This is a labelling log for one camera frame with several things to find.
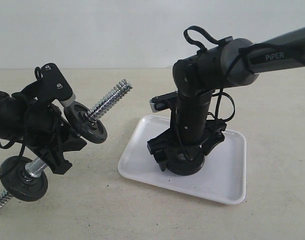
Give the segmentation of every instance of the white wall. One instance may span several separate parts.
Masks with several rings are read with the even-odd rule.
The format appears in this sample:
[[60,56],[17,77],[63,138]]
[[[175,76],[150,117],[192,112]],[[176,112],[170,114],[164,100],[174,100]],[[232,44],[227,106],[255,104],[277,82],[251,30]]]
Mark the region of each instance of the white wall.
[[191,25],[261,42],[304,27],[305,0],[0,0],[0,68],[169,67]]

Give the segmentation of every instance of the screw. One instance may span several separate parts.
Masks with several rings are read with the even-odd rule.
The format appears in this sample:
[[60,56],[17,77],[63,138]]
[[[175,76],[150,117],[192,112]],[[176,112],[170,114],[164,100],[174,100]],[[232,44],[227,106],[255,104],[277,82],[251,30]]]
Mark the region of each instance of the screw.
[[[37,157],[32,162],[26,163],[24,168],[26,172],[33,178],[39,178],[42,175],[42,172],[47,168],[47,164]],[[0,192],[0,209],[10,200],[13,196],[4,188]]]
[[95,124],[105,113],[109,111],[120,99],[122,99],[131,89],[132,85],[123,79],[108,92],[95,106],[86,114],[85,118]]
[[63,85],[61,83],[58,83],[57,84],[57,89],[62,89],[63,88]]

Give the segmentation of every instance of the beige floor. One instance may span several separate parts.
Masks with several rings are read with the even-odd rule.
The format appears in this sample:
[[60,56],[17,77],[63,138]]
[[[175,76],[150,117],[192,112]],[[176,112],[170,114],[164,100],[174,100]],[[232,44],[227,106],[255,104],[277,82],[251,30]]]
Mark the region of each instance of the beige floor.
[[[65,175],[47,169],[49,188],[41,200],[12,199],[0,211],[0,240],[305,239],[305,68],[265,73],[250,86],[227,90],[236,103],[228,128],[247,139],[246,199],[233,206],[118,173],[138,120],[151,114],[150,98],[175,90],[171,69],[62,72],[89,107],[122,78],[133,90],[102,118],[105,143],[66,154],[73,167]],[[0,70],[0,90],[13,93],[32,81],[33,70]],[[224,99],[220,115],[231,110]],[[18,151],[0,149],[0,164]],[[25,156],[34,158],[28,150]]]

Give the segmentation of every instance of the robotic arm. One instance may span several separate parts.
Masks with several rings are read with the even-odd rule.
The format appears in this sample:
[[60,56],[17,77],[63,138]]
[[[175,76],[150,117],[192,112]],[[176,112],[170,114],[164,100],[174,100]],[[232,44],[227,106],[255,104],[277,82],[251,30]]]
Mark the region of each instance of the robotic arm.
[[[189,37],[188,30],[199,32],[217,47],[206,49]],[[222,131],[235,114],[218,119],[222,95],[234,105],[223,89],[247,86],[262,72],[304,67],[305,27],[257,44],[231,36],[216,40],[198,26],[187,28],[183,35],[200,50],[173,65],[177,91],[150,100],[153,112],[171,109],[171,118],[170,128],[149,140],[147,147],[162,171],[191,175],[202,168],[204,156],[225,140]],[[217,96],[214,119],[207,119],[211,98]]]

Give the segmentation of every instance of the white tray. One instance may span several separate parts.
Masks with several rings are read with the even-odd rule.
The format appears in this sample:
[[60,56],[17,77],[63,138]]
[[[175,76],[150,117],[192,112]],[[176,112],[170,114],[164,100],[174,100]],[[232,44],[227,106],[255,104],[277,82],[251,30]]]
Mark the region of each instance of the white tray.
[[202,169],[181,176],[168,169],[161,171],[147,149],[147,141],[170,126],[170,119],[147,115],[138,122],[118,163],[119,173],[131,180],[183,194],[232,205],[246,196],[246,139],[233,130],[223,134],[224,142],[206,156]]

